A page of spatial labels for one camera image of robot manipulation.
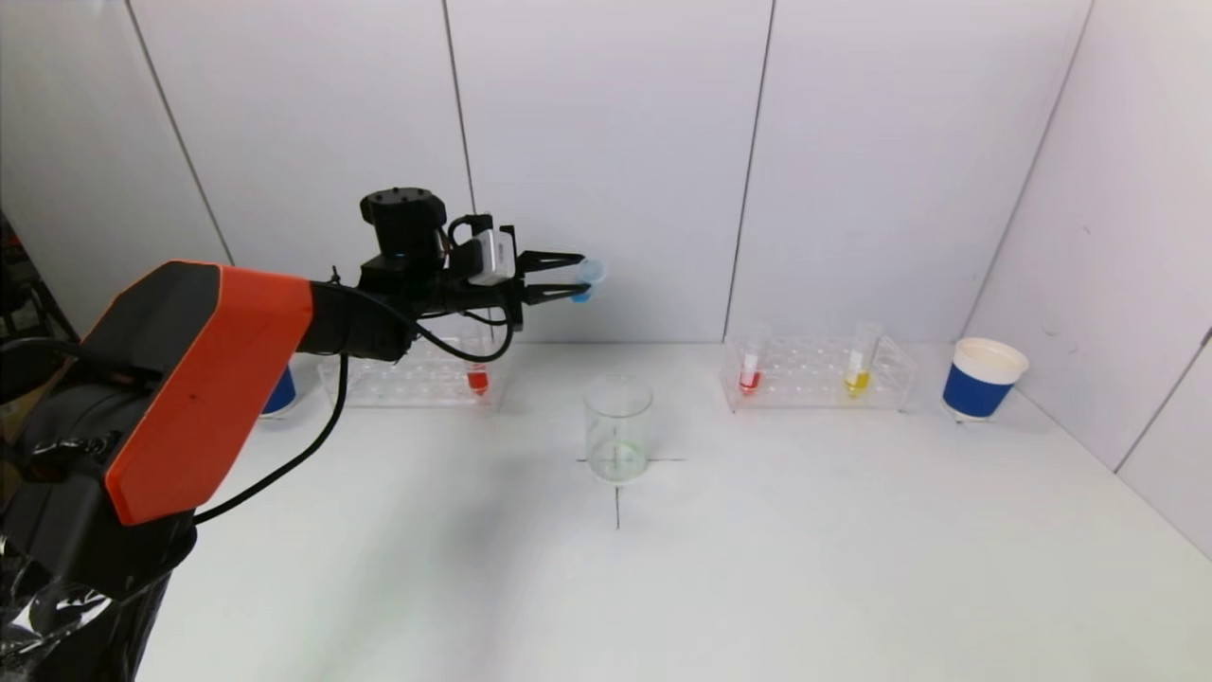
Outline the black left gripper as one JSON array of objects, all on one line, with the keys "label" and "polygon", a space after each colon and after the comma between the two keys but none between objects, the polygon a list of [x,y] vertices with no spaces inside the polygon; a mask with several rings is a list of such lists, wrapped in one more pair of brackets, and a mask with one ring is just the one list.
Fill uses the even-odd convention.
[{"label": "black left gripper", "polygon": [[457,237],[459,224],[445,228],[448,280],[448,310],[471,316],[490,327],[518,332],[524,328],[525,305],[537,306],[558,299],[585,298],[590,283],[528,283],[533,273],[579,267],[585,256],[576,252],[519,252],[514,229],[493,224],[468,224],[471,236]]}]

